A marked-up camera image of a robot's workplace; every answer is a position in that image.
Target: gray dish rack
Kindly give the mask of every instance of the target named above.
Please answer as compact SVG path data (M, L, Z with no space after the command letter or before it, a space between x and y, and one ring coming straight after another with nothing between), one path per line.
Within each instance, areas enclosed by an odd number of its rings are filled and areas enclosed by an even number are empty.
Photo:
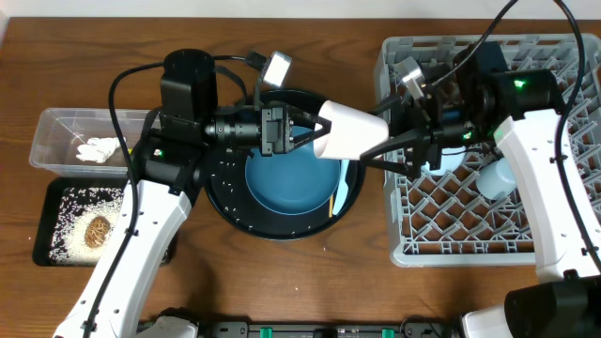
M412 56L423 67L451 64L453 57L480 36L387 38L374 69L378 101L400 91L395 65ZM586 72L568 120L578 169L601 220L601 87L596 72L601 41L583 36ZM578 53L573 35L491 36L510 69L551 69L565 100L574 90ZM459 100L458 88L447 91ZM383 117L390 119L389 112ZM403 161L403 151L385 155ZM494 161L490 155L468 153L463 163L442 177L409 180L385 173L384 204L391 260L400 267L508 266L534 264L532 235L517 191L491 201L475 188L479 171Z

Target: black tray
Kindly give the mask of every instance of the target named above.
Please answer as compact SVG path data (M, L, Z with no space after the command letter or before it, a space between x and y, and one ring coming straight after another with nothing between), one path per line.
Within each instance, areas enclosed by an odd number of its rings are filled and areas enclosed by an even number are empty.
M127 180L124 178L78 178L78 177L60 177L48 185L44 207L39 219L38 233L32 258L34 263L41 267L94 267L95 264L68 264L60 265L51 261L50 250L53 241L56 221L58 219L58 209L60 206L63 191L66 188L121 188L125 187ZM177 234L169 244L161 265L166 265L176 253Z

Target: white plastic cup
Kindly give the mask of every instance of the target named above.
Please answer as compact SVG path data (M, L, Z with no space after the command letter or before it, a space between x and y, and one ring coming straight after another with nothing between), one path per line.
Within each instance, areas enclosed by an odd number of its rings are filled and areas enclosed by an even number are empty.
M476 187L482 196L491 200L504 198L515 190L516 178L507 159L502 158L484 168L476 178Z
M330 133L313 142L319 159L358 160L362 153L388 140L388 124L377 116L330 100L321 106L319 116L331 121ZM315 131L320 129L316 124Z

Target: wooden surface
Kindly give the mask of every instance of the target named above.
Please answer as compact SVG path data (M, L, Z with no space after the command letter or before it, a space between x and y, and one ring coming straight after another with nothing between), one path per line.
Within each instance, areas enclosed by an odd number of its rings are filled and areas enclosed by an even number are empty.
M180 48L212 54L293 57L288 86L309 88L358 109L375 103L373 67L392 36L480 34L488 21L227 19L13 19L0 51L0 335L50 337L91 269L40 268L31 260L46 186L54 174L28 163L39 114L48 107L106 107L123 69ZM601 23L581 24L601 36ZM564 22L507 21L500 34L566 33ZM231 64L247 84L254 72ZM160 105L152 70L119 87L120 108ZM238 98L220 82L220 104ZM208 319L400 322L501 303L536 283L533 267L400 269L389 257L383 175L369 170L357 203L312 238L252 238L223 221L204 193L181 228L174 261L161 268L143 318L187 306Z

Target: blue bowl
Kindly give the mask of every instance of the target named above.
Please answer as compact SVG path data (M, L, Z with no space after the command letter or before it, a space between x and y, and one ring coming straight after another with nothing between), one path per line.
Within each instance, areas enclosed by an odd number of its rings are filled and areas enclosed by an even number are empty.
M310 131L295 126L293 134ZM258 149L246 161L246 183L254 199L267 209L301 215L327 203L338 187L340 161L321 160L313 142L288 154L262 157Z

